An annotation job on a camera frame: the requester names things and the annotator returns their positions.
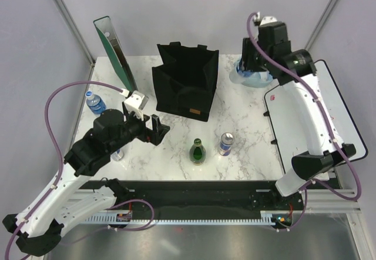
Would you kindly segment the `Red Bull can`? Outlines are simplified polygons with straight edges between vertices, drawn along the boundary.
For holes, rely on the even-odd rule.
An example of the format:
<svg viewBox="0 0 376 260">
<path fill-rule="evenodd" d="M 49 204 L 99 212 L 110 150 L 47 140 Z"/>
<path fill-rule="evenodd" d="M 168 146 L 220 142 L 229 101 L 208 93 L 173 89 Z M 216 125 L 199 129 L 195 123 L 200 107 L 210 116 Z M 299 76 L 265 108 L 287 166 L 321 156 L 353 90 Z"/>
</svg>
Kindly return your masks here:
<svg viewBox="0 0 376 260">
<path fill-rule="evenodd" d="M 231 152 L 231 148 L 234 144 L 233 134 L 226 132 L 223 133 L 219 143 L 219 154 L 221 156 L 228 156 Z"/>
<path fill-rule="evenodd" d="M 121 150 L 121 149 L 118 149 L 117 151 L 115 151 L 113 154 L 111 154 L 111 158 L 114 160 L 114 161 L 120 161 L 122 160 L 124 157 L 124 152 Z"/>
</svg>

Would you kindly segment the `blue label water bottle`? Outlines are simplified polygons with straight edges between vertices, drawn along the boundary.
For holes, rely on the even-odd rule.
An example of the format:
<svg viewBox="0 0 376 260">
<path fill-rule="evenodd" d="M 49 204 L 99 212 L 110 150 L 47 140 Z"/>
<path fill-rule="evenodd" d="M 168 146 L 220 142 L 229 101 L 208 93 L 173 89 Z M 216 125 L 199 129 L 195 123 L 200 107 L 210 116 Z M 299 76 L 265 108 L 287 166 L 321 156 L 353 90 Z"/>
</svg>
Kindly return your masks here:
<svg viewBox="0 0 376 260">
<path fill-rule="evenodd" d="M 229 78 L 234 84 L 242 84 L 246 80 L 244 73 L 240 69 L 240 60 L 234 63 L 234 68 L 230 72 Z"/>
</svg>

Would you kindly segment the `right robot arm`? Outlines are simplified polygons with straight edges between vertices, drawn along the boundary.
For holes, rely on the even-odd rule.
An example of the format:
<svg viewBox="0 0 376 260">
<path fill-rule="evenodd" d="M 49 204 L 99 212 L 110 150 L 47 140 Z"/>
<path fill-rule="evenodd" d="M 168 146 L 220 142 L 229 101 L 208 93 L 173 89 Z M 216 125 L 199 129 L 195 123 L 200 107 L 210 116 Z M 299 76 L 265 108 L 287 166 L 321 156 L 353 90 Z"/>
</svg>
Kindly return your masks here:
<svg viewBox="0 0 376 260">
<path fill-rule="evenodd" d="M 272 16 L 261 18 L 255 14 L 247 23 L 257 27 L 258 35 L 243 39 L 241 66 L 252 72 L 268 72 L 278 80 L 297 105 L 307 143 L 307 151 L 292 157 L 292 169 L 269 194 L 270 205 L 283 209 L 290 203 L 290 195 L 304 189 L 317 175 L 343 162 L 349 164 L 356 149 L 337 132 L 320 95 L 312 57 L 305 49 L 292 51 L 286 24 Z"/>
</svg>

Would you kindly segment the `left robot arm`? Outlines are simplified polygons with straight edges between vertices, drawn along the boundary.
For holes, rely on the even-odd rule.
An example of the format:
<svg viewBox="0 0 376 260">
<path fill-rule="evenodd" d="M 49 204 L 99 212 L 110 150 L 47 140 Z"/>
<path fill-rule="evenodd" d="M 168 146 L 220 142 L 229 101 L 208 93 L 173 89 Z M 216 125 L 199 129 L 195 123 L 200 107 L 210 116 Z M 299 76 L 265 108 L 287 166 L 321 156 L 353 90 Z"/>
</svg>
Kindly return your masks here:
<svg viewBox="0 0 376 260">
<path fill-rule="evenodd" d="M 63 236 L 90 215 L 104 209 L 122 209 L 129 202 L 129 190 L 118 179 L 78 203 L 66 207 L 77 189 L 110 162 L 111 154 L 139 139 L 158 146 L 170 127 L 160 123 L 157 115 L 137 118 L 109 109 L 97 117 L 93 128 L 76 141 L 65 155 L 62 168 L 33 203 L 19 214 L 7 215 L 2 223 L 12 233 L 21 252 L 43 256 L 60 243 Z"/>
</svg>

